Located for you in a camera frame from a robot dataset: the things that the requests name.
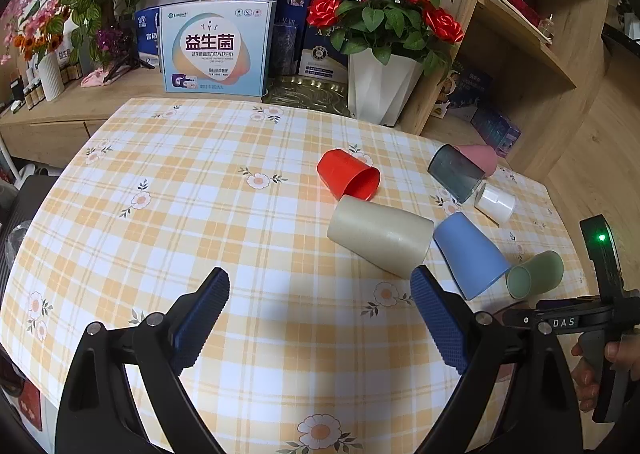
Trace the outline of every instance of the white flower pot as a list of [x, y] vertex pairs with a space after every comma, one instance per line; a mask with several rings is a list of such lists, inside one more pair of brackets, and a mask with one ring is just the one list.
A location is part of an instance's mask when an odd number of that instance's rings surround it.
[[385, 66], [370, 48], [349, 56], [349, 111], [358, 120], [395, 125], [421, 73], [408, 57], [391, 56]]
[[60, 75], [58, 57], [55, 52], [49, 52], [46, 56], [42, 57], [38, 65], [38, 72], [40, 73], [44, 96], [48, 101], [52, 101], [65, 91], [62, 75]]

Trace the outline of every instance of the cup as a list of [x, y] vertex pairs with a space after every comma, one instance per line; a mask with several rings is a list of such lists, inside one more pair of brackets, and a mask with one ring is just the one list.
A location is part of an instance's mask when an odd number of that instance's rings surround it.
[[485, 176], [491, 176], [498, 168], [498, 155], [490, 145], [454, 145], [453, 147], [480, 167]]
[[513, 214], [516, 197], [485, 182], [476, 192], [474, 205], [498, 225], [504, 225]]
[[433, 226], [417, 214], [345, 195], [326, 235], [377, 267], [408, 279], [424, 263]]
[[460, 203], [466, 202], [484, 178], [484, 171], [449, 144], [437, 150], [429, 174]]
[[507, 288], [514, 299], [526, 299], [553, 290], [562, 281], [563, 274], [562, 257], [547, 250], [513, 267], [507, 274]]
[[369, 167], [341, 149], [332, 149], [322, 155], [316, 170], [338, 200], [345, 194], [369, 200], [380, 185], [379, 170]]
[[467, 301], [509, 270], [509, 261], [462, 212], [445, 219], [433, 233], [453, 278]]

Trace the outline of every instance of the table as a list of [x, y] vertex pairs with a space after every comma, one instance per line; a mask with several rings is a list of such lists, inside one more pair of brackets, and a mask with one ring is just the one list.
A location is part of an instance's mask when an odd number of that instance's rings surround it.
[[[181, 375], [228, 453], [412, 453], [458, 381], [415, 309], [409, 282], [335, 245], [336, 201], [316, 163], [340, 147], [382, 172], [373, 201], [436, 223], [464, 211], [512, 263], [546, 249], [586, 294], [580, 262], [545, 187], [500, 167], [518, 198], [497, 227], [427, 173], [440, 144], [336, 115], [251, 102], [137, 98], [75, 156], [34, 218], [0, 312], [0, 341], [59, 404], [87, 324], [108, 328], [166, 311], [215, 266], [231, 295], [200, 358]], [[440, 251], [427, 265], [456, 291]], [[504, 280], [471, 302], [510, 302]], [[167, 446], [139, 373], [134, 398]], [[474, 443], [491, 433], [497, 384]]]

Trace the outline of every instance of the blue cup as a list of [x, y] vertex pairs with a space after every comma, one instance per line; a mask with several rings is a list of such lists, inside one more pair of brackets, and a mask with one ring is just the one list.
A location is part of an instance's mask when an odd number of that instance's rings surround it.
[[462, 213], [445, 219], [433, 233], [453, 278], [471, 301], [511, 268], [493, 242]]

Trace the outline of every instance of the plaid tablecloth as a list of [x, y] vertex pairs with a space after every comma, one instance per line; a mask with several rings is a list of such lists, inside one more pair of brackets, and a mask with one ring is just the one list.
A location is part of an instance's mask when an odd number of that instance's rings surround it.
[[[586, 293], [545, 187], [500, 168], [518, 205], [498, 227], [427, 173], [438, 142], [308, 110], [132, 99], [66, 168], [31, 224], [4, 296], [0, 341], [59, 404], [85, 326], [138, 323], [194, 291], [215, 266], [228, 304], [182, 383], [228, 453], [412, 453], [458, 381], [415, 309], [409, 282], [326, 237], [336, 200], [316, 174], [341, 147], [382, 171], [373, 201], [438, 224], [463, 211], [513, 263], [553, 249], [552, 297]], [[456, 291], [433, 243], [428, 266]], [[504, 280], [471, 302], [510, 303]], [[139, 373], [150, 438], [168, 446]], [[474, 442], [486, 440], [497, 384]]]

